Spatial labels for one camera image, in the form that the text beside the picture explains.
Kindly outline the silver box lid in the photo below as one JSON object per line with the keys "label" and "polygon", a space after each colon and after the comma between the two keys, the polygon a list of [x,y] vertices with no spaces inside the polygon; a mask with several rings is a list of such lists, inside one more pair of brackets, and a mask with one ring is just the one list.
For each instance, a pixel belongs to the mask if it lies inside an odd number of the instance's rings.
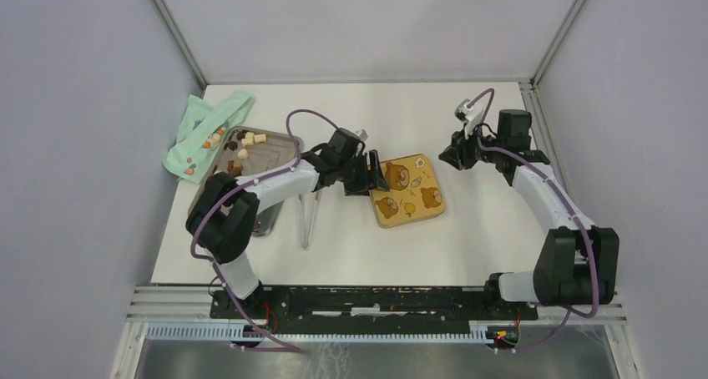
{"label": "silver box lid", "polygon": [[434,219],[445,212],[440,184],[426,155],[382,161],[380,167],[389,190],[373,190],[370,199],[381,228]]}

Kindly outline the metal serving tongs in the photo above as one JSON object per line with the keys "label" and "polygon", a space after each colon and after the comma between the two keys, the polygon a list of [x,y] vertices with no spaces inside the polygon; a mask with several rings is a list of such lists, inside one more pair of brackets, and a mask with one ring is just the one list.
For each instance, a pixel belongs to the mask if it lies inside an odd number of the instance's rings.
{"label": "metal serving tongs", "polygon": [[317,212],[321,203],[322,191],[298,195],[297,197],[297,229],[298,241],[303,250],[311,245]]}

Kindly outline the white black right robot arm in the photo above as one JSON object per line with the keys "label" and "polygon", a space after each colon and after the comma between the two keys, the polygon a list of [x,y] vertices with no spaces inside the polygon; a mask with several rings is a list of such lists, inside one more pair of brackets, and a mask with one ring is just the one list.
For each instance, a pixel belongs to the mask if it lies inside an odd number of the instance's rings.
{"label": "white black right robot arm", "polygon": [[595,311],[614,299],[620,238],[581,213],[556,180],[543,151],[533,149],[531,113],[505,109],[484,134],[485,113],[466,101],[455,113],[463,124],[439,159],[458,170],[493,164],[526,202],[546,237],[531,271],[501,273],[482,297],[484,312],[503,319],[516,302],[540,306],[587,305]]}

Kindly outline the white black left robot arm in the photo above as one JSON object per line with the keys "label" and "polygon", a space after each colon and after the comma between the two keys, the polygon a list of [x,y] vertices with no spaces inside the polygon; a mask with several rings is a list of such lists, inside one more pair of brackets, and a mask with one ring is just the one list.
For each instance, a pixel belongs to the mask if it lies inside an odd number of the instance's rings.
{"label": "white black left robot arm", "polygon": [[330,140],[296,156],[293,162],[259,175],[233,178],[218,173],[206,180],[188,214],[185,228],[231,294],[230,307],[242,318],[256,316],[262,296],[260,280],[245,253],[263,210],[299,195],[315,193],[336,182],[346,195],[388,191],[376,150],[354,133],[336,129]]}

